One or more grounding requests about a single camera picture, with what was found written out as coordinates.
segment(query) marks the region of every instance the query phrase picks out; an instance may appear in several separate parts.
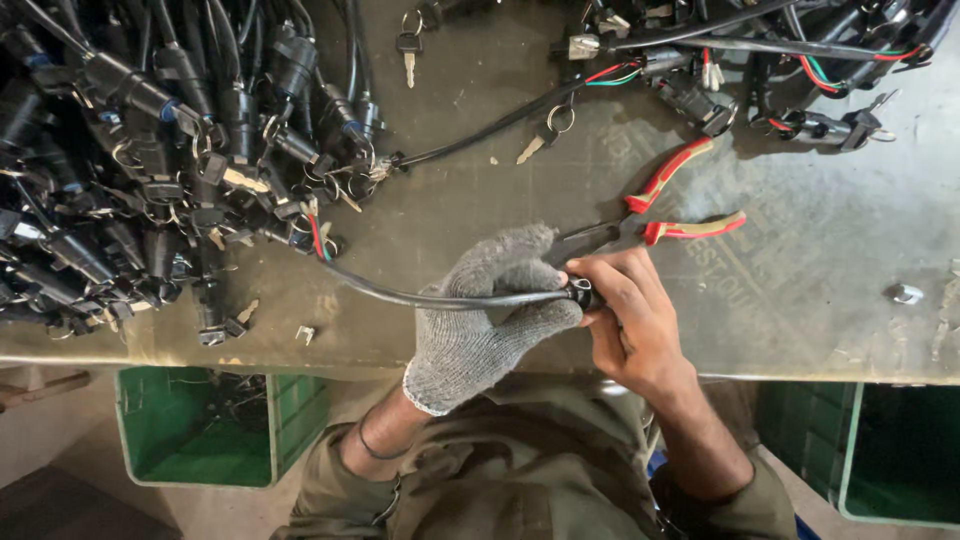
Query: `green wire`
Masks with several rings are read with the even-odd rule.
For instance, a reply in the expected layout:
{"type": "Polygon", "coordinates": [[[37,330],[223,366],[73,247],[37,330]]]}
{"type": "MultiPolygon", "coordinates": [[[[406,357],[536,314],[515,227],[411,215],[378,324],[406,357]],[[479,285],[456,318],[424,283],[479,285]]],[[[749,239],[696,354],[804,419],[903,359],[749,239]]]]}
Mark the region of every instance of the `green wire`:
{"type": "Polygon", "coordinates": [[[587,86],[620,86],[625,85],[632,81],[639,73],[634,73],[630,77],[627,77],[623,81],[598,81],[596,83],[587,83],[587,86]]]}
{"type": "Polygon", "coordinates": [[[824,73],[824,68],[823,68],[823,67],[820,67],[820,63],[817,62],[817,59],[815,59],[815,58],[813,58],[813,57],[805,57],[805,58],[806,58],[806,61],[810,62],[810,67],[813,68],[813,71],[815,71],[815,72],[817,73],[817,75],[819,75],[820,78],[823,79],[823,82],[824,82],[825,85],[827,85],[827,86],[842,86],[840,83],[831,83],[831,82],[830,82],[830,79],[827,77],[827,74],[824,73]]]}

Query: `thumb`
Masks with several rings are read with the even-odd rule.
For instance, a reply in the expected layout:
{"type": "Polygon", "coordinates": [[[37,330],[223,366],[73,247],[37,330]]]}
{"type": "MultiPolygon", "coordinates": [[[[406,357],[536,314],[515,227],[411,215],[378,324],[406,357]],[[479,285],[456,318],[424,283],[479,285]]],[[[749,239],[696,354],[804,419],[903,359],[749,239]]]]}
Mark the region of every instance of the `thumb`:
{"type": "Polygon", "coordinates": [[[583,316],[576,302],[555,300],[517,309],[496,328],[496,332],[523,355],[543,339],[576,327],[583,316]]]}
{"type": "Polygon", "coordinates": [[[593,363],[614,380],[623,370],[627,356],[620,341],[620,325],[609,307],[590,313],[590,335],[593,337],[593,363]]]}

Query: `sleeve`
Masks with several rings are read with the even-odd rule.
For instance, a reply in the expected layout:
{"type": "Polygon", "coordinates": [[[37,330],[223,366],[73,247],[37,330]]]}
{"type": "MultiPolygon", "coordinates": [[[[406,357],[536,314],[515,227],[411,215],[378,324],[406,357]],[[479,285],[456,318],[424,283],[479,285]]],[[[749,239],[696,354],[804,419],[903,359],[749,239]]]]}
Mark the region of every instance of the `sleeve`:
{"type": "Polygon", "coordinates": [[[383,525],[373,520],[394,501],[397,482],[362,479],[344,466],[337,443],[351,426],[331,426],[321,434],[307,458],[290,525],[278,528],[271,540],[385,536],[383,525]]]}
{"type": "Polygon", "coordinates": [[[687,496],[674,483],[670,463],[659,467],[650,487],[669,528],[677,528],[691,539],[797,538],[793,505],[780,477],[756,454],[748,457],[754,464],[754,479],[719,503],[687,496]]]}

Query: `black wristband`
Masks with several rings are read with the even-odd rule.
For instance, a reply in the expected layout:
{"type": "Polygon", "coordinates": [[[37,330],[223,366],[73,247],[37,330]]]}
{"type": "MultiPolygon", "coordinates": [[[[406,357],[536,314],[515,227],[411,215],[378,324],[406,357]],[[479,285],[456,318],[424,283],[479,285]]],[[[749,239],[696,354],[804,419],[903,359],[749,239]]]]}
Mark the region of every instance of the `black wristband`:
{"type": "Polygon", "coordinates": [[[360,438],[360,444],[363,445],[364,449],[367,451],[367,454],[369,454],[370,457],[374,459],[381,459],[383,461],[390,461],[393,459],[397,459],[398,457],[402,457],[406,453],[410,452],[410,447],[407,447],[401,450],[400,452],[397,452],[396,454],[381,454],[376,450],[374,450],[373,448],[370,448],[370,445],[367,444],[367,441],[363,440],[363,425],[367,421],[368,414],[370,414],[369,410],[366,413],[364,413],[363,418],[360,419],[360,426],[359,428],[357,428],[357,436],[360,438]]]}

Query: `bare hand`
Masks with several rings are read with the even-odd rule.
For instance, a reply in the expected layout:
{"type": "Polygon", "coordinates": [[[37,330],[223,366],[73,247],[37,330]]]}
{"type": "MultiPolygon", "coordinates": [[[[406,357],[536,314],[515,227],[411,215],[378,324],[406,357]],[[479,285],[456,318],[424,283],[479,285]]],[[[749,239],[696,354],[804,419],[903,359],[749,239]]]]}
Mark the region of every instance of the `bare hand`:
{"type": "Polygon", "coordinates": [[[573,259],[565,269],[590,280],[607,300],[580,323],[593,335],[600,371],[654,406],[697,384],[680,349],[677,312],[645,249],[573,259]]]}

